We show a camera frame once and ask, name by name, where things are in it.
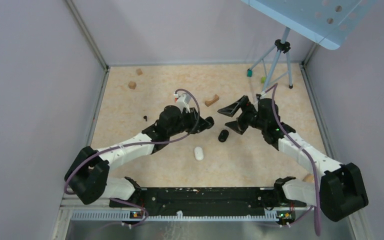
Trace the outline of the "black earbud charging case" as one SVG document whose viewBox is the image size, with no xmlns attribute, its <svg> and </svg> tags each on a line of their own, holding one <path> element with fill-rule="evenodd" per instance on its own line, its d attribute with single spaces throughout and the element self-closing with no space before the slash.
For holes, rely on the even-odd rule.
<svg viewBox="0 0 384 240">
<path fill-rule="evenodd" d="M 223 129 L 220 131 L 219 135 L 218 135 L 218 141 L 221 142 L 221 143 L 224 143 L 228 137 L 229 137 L 229 131 L 227 129 Z"/>
</svg>

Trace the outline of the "white earbud charging case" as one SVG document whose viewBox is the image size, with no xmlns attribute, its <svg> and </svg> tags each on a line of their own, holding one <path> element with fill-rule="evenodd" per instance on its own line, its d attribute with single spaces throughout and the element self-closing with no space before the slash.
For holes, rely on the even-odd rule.
<svg viewBox="0 0 384 240">
<path fill-rule="evenodd" d="M 202 161 L 204 159 L 204 151 L 202 147 L 200 146 L 195 147 L 193 150 L 193 153 L 194 153 L 194 158 L 197 161 Z"/>
</svg>

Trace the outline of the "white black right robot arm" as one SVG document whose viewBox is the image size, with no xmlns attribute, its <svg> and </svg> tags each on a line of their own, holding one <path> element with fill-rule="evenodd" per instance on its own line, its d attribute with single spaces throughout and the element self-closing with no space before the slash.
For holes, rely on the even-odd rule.
<svg viewBox="0 0 384 240">
<path fill-rule="evenodd" d="M 249 128 L 259 130 L 267 144 L 293 158 L 314 177 L 313 183 L 283 179 L 280 188 L 273 192 L 277 205 L 303 202 L 315 207 L 316 213 L 338 222 L 369 204 L 360 168 L 354 163 L 334 160 L 305 141 L 293 127 L 281 121 L 272 98 L 261 98 L 253 105 L 244 95 L 217 112 L 233 117 L 238 111 L 241 111 L 239 117 L 225 123 L 226 127 L 240 135 Z"/>
</svg>

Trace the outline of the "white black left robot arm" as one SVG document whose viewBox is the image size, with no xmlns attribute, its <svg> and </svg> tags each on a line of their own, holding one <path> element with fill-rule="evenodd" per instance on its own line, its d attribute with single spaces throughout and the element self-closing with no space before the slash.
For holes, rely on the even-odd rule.
<svg viewBox="0 0 384 240">
<path fill-rule="evenodd" d="M 168 105 L 154 124 L 134 137 L 106 148 L 82 148 L 65 174 L 64 192 L 76 195 L 84 205 L 108 197 L 134 207 L 140 202 L 140 187 L 128 177 L 109 179 L 110 171 L 137 158 L 157 153 L 173 143 L 171 138 L 175 135 L 198 134 L 214 124 L 211 116 L 203 118 L 194 107 Z"/>
</svg>

